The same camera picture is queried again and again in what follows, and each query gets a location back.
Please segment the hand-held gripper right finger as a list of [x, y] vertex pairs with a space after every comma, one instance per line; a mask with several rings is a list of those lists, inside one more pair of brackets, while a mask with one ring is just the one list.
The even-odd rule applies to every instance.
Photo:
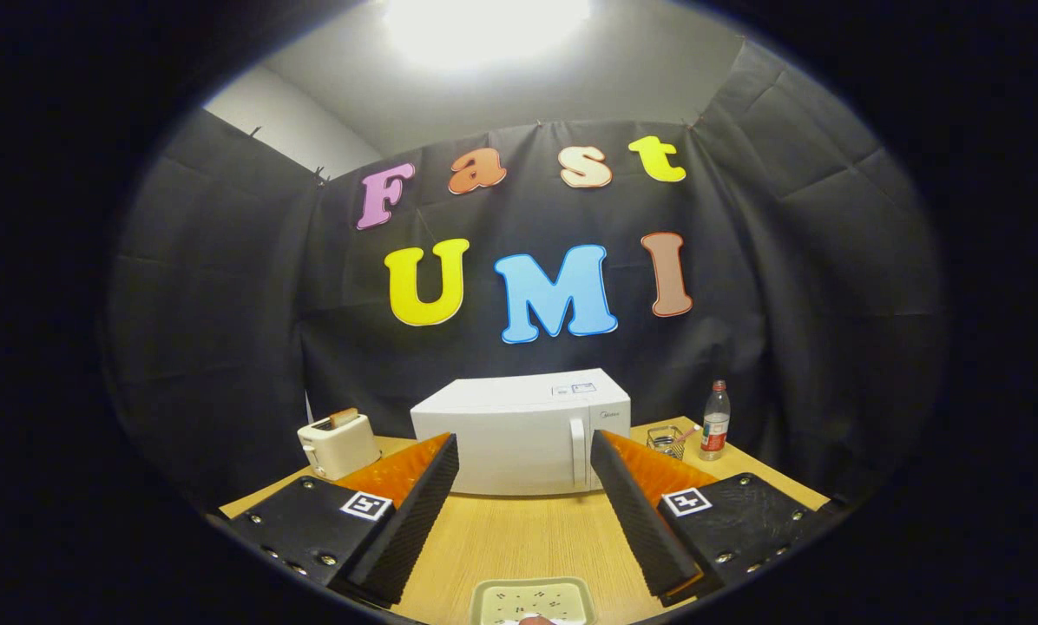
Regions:
[[590, 465], [665, 606], [749, 581], [830, 519], [753, 472], [718, 479], [606, 430], [592, 435]]

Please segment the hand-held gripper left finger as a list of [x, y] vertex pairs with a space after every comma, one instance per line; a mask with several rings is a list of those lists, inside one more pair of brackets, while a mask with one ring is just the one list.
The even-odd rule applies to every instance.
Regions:
[[389, 608], [403, 598], [459, 468], [458, 438], [444, 432], [335, 482], [294, 479], [228, 526], [312, 585]]

